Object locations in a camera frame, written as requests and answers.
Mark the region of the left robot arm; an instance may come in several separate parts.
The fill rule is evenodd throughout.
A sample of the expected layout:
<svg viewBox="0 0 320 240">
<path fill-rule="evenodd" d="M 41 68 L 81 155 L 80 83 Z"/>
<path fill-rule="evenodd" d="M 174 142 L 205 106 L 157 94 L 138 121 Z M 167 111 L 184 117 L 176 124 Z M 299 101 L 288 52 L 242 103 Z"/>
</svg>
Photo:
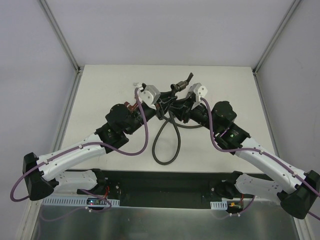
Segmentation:
<svg viewBox="0 0 320 240">
<path fill-rule="evenodd" d="M 177 96 L 174 91 L 159 92 L 151 86 L 139 87 L 134 91 L 136 103 L 115 104 L 105 116 L 106 123 L 80 142 L 64 149 L 37 156 L 33 152 L 23 158 L 22 180 L 27 188 L 27 198 L 42 200 L 55 191 L 73 192 L 85 189 L 96 195 L 105 191 L 106 183 L 97 170 L 84 172 L 69 171 L 70 168 L 102 155 L 117 152 L 125 156 L 142 154 L 149 143 L 148 121 L 153 117 L 162 119 Z M 121 147 L 129 142 L 140 127 L 144 128 L 142 149 L 126 152 Z"/>
</svg>

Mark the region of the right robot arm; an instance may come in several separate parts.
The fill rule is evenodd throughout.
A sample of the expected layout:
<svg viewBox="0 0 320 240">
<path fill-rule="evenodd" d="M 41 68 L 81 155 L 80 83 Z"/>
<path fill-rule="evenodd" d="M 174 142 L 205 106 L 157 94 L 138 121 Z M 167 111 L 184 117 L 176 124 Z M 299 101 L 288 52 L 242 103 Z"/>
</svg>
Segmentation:
<svg viewBox="0 0 320 240">
<path fill-rule="evenodd" d="M 320 175 L 314 170 L 299 169 L 262 147 L 248 132 L 234 123 L 237 114 L 228 101 L 219 101 L 213 108 L 198 93 L 189 92 L 185 98 L 173 97 L 169 110 L 178 120 L 193 120 L 209 129 L 213 146 L 252 164 L 270 180 L 249 177 L 238 172 L 235 180 L 225 184 L 230 197 L 239 194 L 259 196 L 279 203 L 296 219 L 303 220 L 320 196 Z"/>
</svg>

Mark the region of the grey metal faucet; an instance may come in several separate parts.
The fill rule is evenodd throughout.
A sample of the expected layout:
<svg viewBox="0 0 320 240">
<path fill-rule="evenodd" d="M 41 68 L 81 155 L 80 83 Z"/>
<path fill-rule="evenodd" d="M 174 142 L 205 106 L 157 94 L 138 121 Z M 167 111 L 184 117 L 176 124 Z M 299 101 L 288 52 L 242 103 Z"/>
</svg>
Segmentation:
<svg viewBox="0 0 320 240">
<path fill-rule="evenodd" d="M 170 85 L 171 91 L 173 93 L 177 93 L 177 92 L 183 91 L 189 85 L 189 83 L 190 83 L 191 79 L 193 78 L 193 76 L 194 76 L 194 74 L 191 72 L 186 80 L 180 81 L 180 82 L 175 83 L 175 84 L 171 84 Z"/>
</svg>

